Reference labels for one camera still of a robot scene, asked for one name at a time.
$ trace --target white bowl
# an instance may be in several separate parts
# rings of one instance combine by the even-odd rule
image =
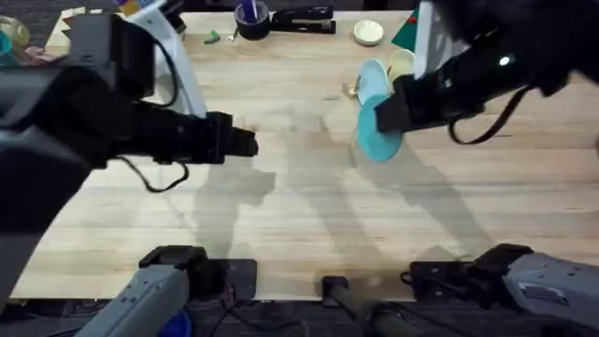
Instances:
[[[372,20],[362,20],[354,26],[354,37],[362,46],[376,46],[384,35],[383,26]]]

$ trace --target cup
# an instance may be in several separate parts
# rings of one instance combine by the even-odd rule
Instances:
[[[26,64],[26,60],[22,60],[12,47],[10,38],[3,31],[0,31],[0,66],[20,66]]]
[[[15,45],[25,47],[29,43],[31,35],[27,26],[22,22],[0,15],[0,30],[3,31]]]
[[[401,75],[414,73],[414,53],[407,49],[399,49],[391,54],[387,61],[387,77],[389,79],[389,91],[395,93],[393,81]]]

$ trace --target wire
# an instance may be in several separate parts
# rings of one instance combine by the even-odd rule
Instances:
[[[224,312],[218,318],[218,320],[216,320],[216,323],[214,323],[214,326],[212,327],[212,330],[210,331],[210,334],[208,335],[208,337],[214,337],[216,335],[216,332],[218,331],[218,328],[221,326],[221,324],[223,323],[223,321],[225,320],[225,318],[227,316],[228,316],[228,312]]]
[[[295,326],[303,326],[304,327],[304,337],[310,337],[310,329],[308,327],[308,324],[303,319],[296,320],[296,321],[283,322],[283,323],[280,323],[277,325],[262,325],[262,324],[258,324],[258,323],[248,320],[247,318],[237,314],[235,312],[234,308],[235,308],[235,306],[239,306],[240,308],[242,306],[251,306],[252,303],[250,301],[248,301],[247,303],[245,303],[243,305],[239,305],[239,301],[237,300],[237,290],[235,289],[235,286],[232,283],[227,282],[226,294],[229,294],[229,293],[233,297],[232,298],[233,305],[231,307],[228,307],[228,306],[226,306],[225,300],[221,300],[221,307],[223,308],[223,310],[225,310],[225,312],[223,313],[223,315],[221,315],[219,317],[219,319],[216,321],[216,323],[212,327],[209,337],[214,337],[216,335],[218,328],[221,326],[221,324],[223,323],[223,321],[225,320],[225,318],[228,315],[231,315],[233,318],[237,319],[242,324],[244,324],[254,330],[264,331],[264,332],[279,332],[279,331],[285,330],[287,328],[291,328],[291,327],[295,327]]]
[[[114,159],[118,159],[123,161],[127,166],[129,166],[130,169],[133,170],[133,172],[135,174],[138,175],[138,177],[141,179],[141,182],[143,183],[143,185],[146,187],[146,190],[148,190],[148,192],[150,193],[162,193],[162,192],[167,192],[170,189],[173,189],[175,187],[177,187],[177,185],[179,185],[180,183],[186,181],[187,179],[189,179],[189,168],[187,167],[187,165],[185,165],[184,163],[181,162],[175,162],[177,164],[179,164],[182,168],[183,168],[183,176],[177,180],[175,180],[174,182],[170,183],[167,187],[165,188],[156,188],[154,186],[152,186],[152,184],[148,181],[148,179],[143,175],[143,173],[141,173],[141,171],[139,170],[138,167],[135,166],[135,164],[133,164],[131,162],[131,160],[129,160],[129,158],[123,157],[121,155],[116,156]]]
[[[168,65],[168,71],[170,71],[170,78],[172,79],[172,97],[170,98],[170,101],[164,104],[160,104],[160,103],[153,103],[153,102],[143,102],[149,105],[152,105],[156,108],[168,108],[170,106],[172,106],[173,104],[175,104],[175,102],[177,101],[177,99],[179,98],[179,79],[177,78],[177,67],[175,66],[175,62],[172,60],[172,57],[170,57],[170,54],[167,52],[167,49],[165,48],[165,46],[160,43],[160,41],[155,38],[152,37],[153,39],[153,43],[158,46],[158,48],[160,48],[160,51],[162,52],[162,54],[165,56],[165,60],[167,61],[167,65]]]
[[[495,134],[499,132],[499,130],[502,129],[502,127],[504,127],[505,123],[507,123],[507,121],[509,120],[509,117],[512,115],[512,113],[514,113],[514,110],[516,110],[516,108],[518,107],[518,104],[520,103],[522,98],[524,98],[526,93],[528,93],[532,89],[534,89],[534,87],[529,85],[518,90],[512,96],[512,98],[510,98],[509,102],[507,103],[507,106],[505,106],[504,111],[499,115],[497,120],[495,120],[493,125],[491,125],[487,132],[485,132],[482,136],[474,140],[462,140],[460,137],[458,137],[458,133],[456,132],[456,124],[463,118],[461,115],[457,115],[453,119],[453,121],[449,123],[449,126],[447,127],[449,131],[449,137],[451,137],[453,141],[460,145],[476,145],[491,139],[493,136],[495,136]]]
[[[97,315],[100,311],[102,311],[102,309],[104,309],[105,304],[102,303],[97,303],[94,306],[91,307],[85,307],[82,304],[76,304],[75,305],[75,310],[77,308],[85,308],[85,309],[94,309],[91,312],[88,313],[75,313],[75,314],[65,314],[63,313],[62,315],[47,315],[47,314],[42,314],[39,313],[38,310],[31,310],[30,305],[25,304],[22,309],[24,310],[24,312],[33,317],[33,318],[77,318],[77,317],[89,317],[89,316],[93,316],[93,315]]]
[[[63,337],[65,335],[69,334],[69,333],[70,333],[70,336],[72,336],[75,332],[77,332],[77,331],[79,331],[81,329],[82,329],[82,327],[73,328],[73,329],[67,329],[67,330],[62,330],[62,331],[58,331],[58,332],[54,332],[54,333],[45,335],[43,337]]]
[[[407,306],[405,306],[403,304],[400,304],[400,303],[397,303],[397,302],[391,302],[390,304],[392,306],[398,308],[399,309],[398,312],[400,312],[400,313],[401,313],[401,311],[405,311],[406,313],[409,313],[410,315],[413,315],[413,316],[416,316],[416,317],[418,317],[420,319],[423,319],[423,320],[425,320],[425,321],[427,321],[427,322],[429,322],[429,323],[431,323],[431,324],[433,324],[433,325],[435,325],[435,326],[437,326],[439,328],[443,328],[445,330],[449,330],[449,331],[451,331],[451,332],[453,332],[453,333],[455,333],[455,334],[457,334],[457,335],[459,335],[461,337],[477,337],[476,335],[473,335],[471,333],[459,330],[459,329],[457,329],[456,327],[454,327],[452,325],[449,325],[449,324],[443,323],[441,321],[438,321],[438,320],[430,317],[429,315],[425,315],[425,314],[420,313],[417,310],[408,308]]]
[[[283,322],[283,323],[279,323],[277,325],[262,325],[262,324],[252,322],[252,321],[240,316],[239,314],[237,314],[235,312],[234,309],[226,307],[225,302],[223,300],[221,300],[221,306],[223,307],[223,309],[225,309],[225,311],[229,315],[233,316],[235,319],[237,319],[241,323],[245,324],[246,326],[253,328],[255,330],[258,330],[258,331],[277,332],[277,331],[281,331],[281,330],[284,330],[284,329],[287,329],[290,327],[294,327],[297,325],[302,325],[302,321],[298,321],[298,320]]]

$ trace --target light blue plate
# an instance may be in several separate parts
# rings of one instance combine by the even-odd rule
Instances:
[[[358,115],[358,144],[372,161],[382,162],[391,159],[402,146],[402,133],[382,134],[376,129],[374,107],[381,104],[386,95],[374,95],[362,106]]]
[[[364,105],[369,98],[375,95],[387,96],[388,77],[383,63],[377,59],[370,59],[359,70],[361,76],[358,87],[358,101]]]

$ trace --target yellow cup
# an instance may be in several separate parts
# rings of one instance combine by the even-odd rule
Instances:
[[[22,22],[2,15],[0,15],[0,30],[12,40],[13,44],[20,47],[26,46],[31,38],[29,29]]]
[[[387,61],[387,77],[389,78],[389,91],[394,93],[393,81],[401,75],[414,73],[414,53],[406,49],[399,49],[391,54]]]

